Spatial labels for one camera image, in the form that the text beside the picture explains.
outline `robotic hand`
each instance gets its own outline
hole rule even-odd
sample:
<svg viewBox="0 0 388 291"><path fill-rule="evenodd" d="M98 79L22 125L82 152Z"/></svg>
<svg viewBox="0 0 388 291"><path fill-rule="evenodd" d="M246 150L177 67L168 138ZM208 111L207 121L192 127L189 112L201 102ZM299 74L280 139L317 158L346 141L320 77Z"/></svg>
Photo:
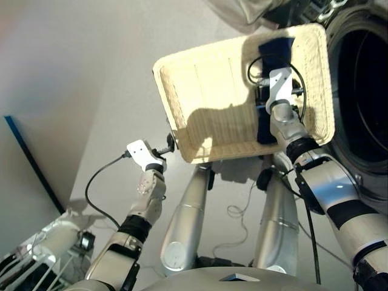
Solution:
<svg viewBox="0 0 388 291"><path fill-rule="evenodd" d="M160 217L166 192L163 172L166 161L143 140L127 146L133 160L143 173L138 197L118 231L112 235L97 259L90 266L85 280L67 290L132 290L139 271L137 260L149 230Z"/></svg>
<svg viewBox="0 0 388 291"><path fill-rule="evenodd" d="M309 209L325 214L353 265L354 280L366 290L388 289L388 220L362 203L352 175L308 134L290 105L290 68L270 72L270 131L296 171Z"/></svg>

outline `white wall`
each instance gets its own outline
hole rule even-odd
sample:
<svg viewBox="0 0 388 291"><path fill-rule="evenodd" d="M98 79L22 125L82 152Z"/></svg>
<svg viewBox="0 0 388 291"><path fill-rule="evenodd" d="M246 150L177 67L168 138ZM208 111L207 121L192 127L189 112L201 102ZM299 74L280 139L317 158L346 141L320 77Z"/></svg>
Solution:
<svg viewBox="0 0 388 291"><path fill-rule="evenodd" d="M4 118L0 118L0 258L59 216Z"/></svg>

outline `washing machine door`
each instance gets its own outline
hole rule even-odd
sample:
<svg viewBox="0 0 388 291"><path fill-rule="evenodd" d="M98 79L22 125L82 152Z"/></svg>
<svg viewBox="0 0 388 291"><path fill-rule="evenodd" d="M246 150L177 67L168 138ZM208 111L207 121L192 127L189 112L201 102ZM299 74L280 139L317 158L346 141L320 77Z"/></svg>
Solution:
<svg viewBox="0 0 388 291"><path fill-rule="evenodd" d="M388 214L385 4L387 1L344 9L326 32L336 127L329 149L353 173L361 199Z"/></svg>

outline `blue strip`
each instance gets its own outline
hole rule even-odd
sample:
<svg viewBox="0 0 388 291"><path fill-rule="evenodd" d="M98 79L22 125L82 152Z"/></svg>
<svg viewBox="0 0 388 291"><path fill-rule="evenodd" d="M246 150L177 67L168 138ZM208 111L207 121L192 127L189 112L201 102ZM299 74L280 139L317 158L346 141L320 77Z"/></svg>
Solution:
<svg viewBox="0 0 388 291"><path fill-rule="evenodd" d="M19 143L20 148L22 148L22 150L23 150L23 152L25 154L25 157L30 162L30 165L32 166L32 169L36 173L36 176L38 176L38 179L40 180L40 182L42 183L43 187L45 188L48 196L53 201L55 207L58 209L60 214L64 213L65 212L65 208L63 208L62 204L57 199L56 195L54 194L53 189L50 187L49 182L47 182L46 178L44 177L44 175L43 175L41 169L39 168L38 164L36 163L35 159L32 157L32 154L31 154L30 150L28 149L27 145L25 144L25 141L24 141L23 137L21 136L21 134L20 134L20 132L19 132L15 122L12 119L12 117L11 116L5 116L4 118L7 121L7 123L9 125L13 135L15 136L17 142Z"/></svg>

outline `woven tray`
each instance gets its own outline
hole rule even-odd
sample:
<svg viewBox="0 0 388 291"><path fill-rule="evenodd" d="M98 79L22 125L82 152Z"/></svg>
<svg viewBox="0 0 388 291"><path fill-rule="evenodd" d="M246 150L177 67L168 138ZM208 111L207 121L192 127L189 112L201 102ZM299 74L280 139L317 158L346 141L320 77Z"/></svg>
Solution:
<svg viewBox="0 0 388 291"><path fill-rule="evenodd" d="M307 24L192 48L159 59L153 67L172 132L185 161L197 164L279 150L256 141L255 90L246 77L258 45L294 37L292 64L307 90L304 123L318 144L334 134L326 34ZM303 97L295 98L301 111Z"/></svg>

